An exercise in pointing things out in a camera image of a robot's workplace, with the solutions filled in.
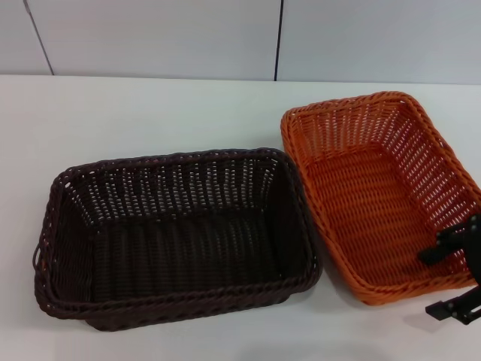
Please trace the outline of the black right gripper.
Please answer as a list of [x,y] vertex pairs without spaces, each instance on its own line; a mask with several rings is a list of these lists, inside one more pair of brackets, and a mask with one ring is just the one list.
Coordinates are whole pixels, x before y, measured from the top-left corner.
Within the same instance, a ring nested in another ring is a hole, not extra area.
[[438,231],[435,245],[421,250],[417,256],[425,265],[434,265],[460,250],[466,262],[473,261],[473,277],[478,285],[460,296],[426,306],[425,312],[438,321],[453,318],[469,325],[480,319],[480,215],[474,214],[462,223]]

